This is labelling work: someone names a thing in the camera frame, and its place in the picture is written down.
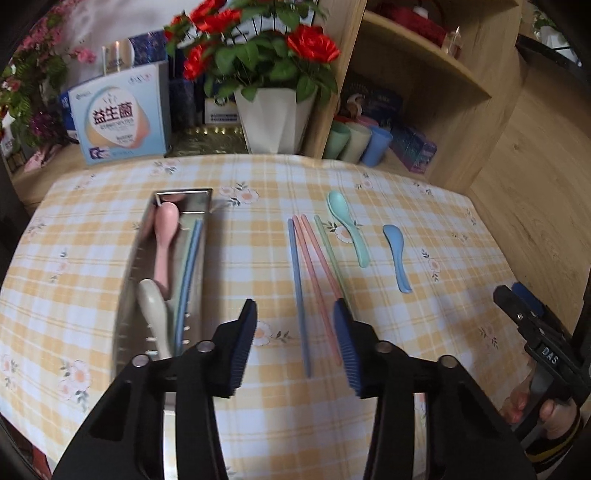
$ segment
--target pink spoon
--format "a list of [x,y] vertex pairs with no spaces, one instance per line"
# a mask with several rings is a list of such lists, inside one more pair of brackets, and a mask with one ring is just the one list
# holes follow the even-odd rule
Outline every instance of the pink spoon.
[[165,300],[169,297],[168,249],[178,230],[178,208],[174,203],[164,202],[156,211],[154,233],[156,234],[156,261],[154,281]]

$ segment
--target red object on shelf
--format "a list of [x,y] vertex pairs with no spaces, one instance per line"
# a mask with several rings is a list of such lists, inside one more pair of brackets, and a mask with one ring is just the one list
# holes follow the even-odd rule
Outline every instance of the red object on shelf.
[[447,35],[445,28],[437,25],[428,18],[423,18],[410,8],[396,7],[393,4],[381,4],[378,13],[383,17],[402,25],[441,48]]

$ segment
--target blue box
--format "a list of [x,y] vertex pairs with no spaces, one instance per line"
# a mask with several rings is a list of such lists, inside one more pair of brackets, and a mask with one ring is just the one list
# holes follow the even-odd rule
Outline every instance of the blue box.
[[425,173],[427,166],[437,153],[437,145],[421,132],[402,123],[396,123],[392,130],[390,149],[396,154],[408,171]]
[[130,37],[129,41],[134,48],[134,67],[168,60],[164,30],[136,35]]
[[168,62],[98,77],[72,88],[69,96],[88,165],[168,151]]

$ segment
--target plastic spoon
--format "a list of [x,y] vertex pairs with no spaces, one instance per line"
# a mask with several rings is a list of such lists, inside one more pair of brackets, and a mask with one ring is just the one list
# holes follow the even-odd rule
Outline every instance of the plastic spoon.
[[365,246],[365,241],[357,230],[354,221],[349,214],[349,206],[347,200],[341,192],[332,190],[327,197],[330,213],[348,230],[353,245],[355,246],[355,253],[357,253],[357,261],[361,268],[369,265],[369,252]]
[[156,338],[158,356],[160,359],[170,358],[172,355],[168,347],[166,304],[153,280],[146,278],[139,282],[138,303],[148,327],[152,330],[152,335]]
[[394,270],[396,271],[396,282],[398,289],[402,293],[412,293],[406,272],[404,271],[404,264],[402,263],[402,249],[404,249],[404,237],[400,228],[395,225],[384,225],[384,235],[390,244],[392,256],[394,257]]
[[168,300],[168,249],[178,230],[178,207],[164,202],[156,211],[154,233],[156,234],[156,260],[154,262],[154,281],[162,296]]

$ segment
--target green chopstick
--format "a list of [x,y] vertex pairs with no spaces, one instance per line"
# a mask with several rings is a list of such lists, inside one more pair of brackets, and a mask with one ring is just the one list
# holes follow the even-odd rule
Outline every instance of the green chopstick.
[[326,253],[328,253],[329,255],[330,264],[332,265],[333,270],[335,271],[336,280],[337,282],[339,282],[340,289],[343,292],[343,295],[345,296],[345,301],[349,306],[351,314],[353,315],[353,317],[355,317],[355,314],[353,313],[353,304],[351,303],[351,299],[349,298],[349,295],[347,294],[347,289],[345,288],[345,280],[343,279],[343,275],[340,272],[339,265],[336,262],[335,252],[332,250],[329,237],[328,235],[326,235],[326,231],[324,230],[324,225],[322,225],[322,220],[320,220],[320,216],[314,215],[314,221],[316,223],[318,231],[320,232],[320,238],[322,239],[322,243],[324,244]]

